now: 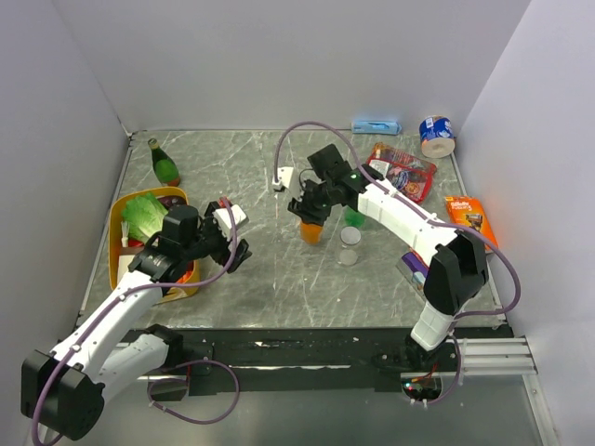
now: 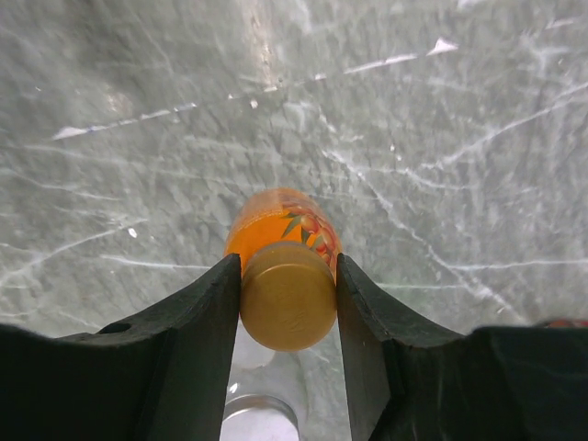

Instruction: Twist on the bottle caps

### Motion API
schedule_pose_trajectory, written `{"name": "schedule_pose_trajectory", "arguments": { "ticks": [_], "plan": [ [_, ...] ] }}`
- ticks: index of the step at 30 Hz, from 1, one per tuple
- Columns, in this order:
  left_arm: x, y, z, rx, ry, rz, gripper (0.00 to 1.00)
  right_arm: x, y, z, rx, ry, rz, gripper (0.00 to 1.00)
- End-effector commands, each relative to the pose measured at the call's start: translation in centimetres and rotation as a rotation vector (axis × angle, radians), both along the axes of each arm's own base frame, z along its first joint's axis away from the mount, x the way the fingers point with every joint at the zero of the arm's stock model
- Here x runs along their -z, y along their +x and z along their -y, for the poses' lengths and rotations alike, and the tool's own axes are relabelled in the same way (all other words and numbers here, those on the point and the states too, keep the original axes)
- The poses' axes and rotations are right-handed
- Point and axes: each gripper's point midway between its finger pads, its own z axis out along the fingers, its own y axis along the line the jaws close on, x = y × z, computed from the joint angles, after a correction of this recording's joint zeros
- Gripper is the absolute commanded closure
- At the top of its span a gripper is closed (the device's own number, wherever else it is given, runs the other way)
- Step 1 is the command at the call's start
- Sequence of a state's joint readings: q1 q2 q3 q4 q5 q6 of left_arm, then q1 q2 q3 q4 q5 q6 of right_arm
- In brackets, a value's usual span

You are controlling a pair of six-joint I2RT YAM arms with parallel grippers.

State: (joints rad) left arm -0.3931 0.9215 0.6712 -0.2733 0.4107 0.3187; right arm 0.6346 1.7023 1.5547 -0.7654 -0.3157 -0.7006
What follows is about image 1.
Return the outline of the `orange juice bottle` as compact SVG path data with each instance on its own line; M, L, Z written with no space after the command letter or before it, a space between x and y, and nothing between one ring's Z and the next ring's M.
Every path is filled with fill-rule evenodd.
M309 245L316 245L320 242L323 233L323 226L317 224L300 222L300 235L302 240Z

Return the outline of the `green plastic bottle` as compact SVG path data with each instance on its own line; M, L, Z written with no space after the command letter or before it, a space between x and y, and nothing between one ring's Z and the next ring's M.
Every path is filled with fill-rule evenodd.
M345 224L354 228L361 228L365 222L365 216L349 206L344 208L343 217Z

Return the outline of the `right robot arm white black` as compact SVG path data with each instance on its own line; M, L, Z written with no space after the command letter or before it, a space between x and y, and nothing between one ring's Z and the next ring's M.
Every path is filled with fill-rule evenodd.
M290 167L275 170L274 189L292 196L289 212L321 227L333 207L349 207L397 236L428 267L426 303L410 333L415 342L407 346L406 358L417 370L429 369L456 316L488 281L483 242L474 231L455 229L412 202L373 167L351 167L333 144L308 161L315 180L300 180Z

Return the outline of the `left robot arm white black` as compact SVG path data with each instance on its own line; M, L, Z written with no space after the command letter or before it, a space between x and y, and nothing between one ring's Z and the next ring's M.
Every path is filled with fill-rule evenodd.
M244 210L226 199L210 203L203 216L190 205L172 208L92 315L49 352L34 350L26 357L20 411L32 421L33 444L43 442L40 426L58 438L81 439L107 403L139 377L156 369L172 374L182 366L181 335L160 325L123 349L116 346L167 291L182 287L190 261L209 256L224 272L233 272L248 259L248 243L237 235L247 220Z

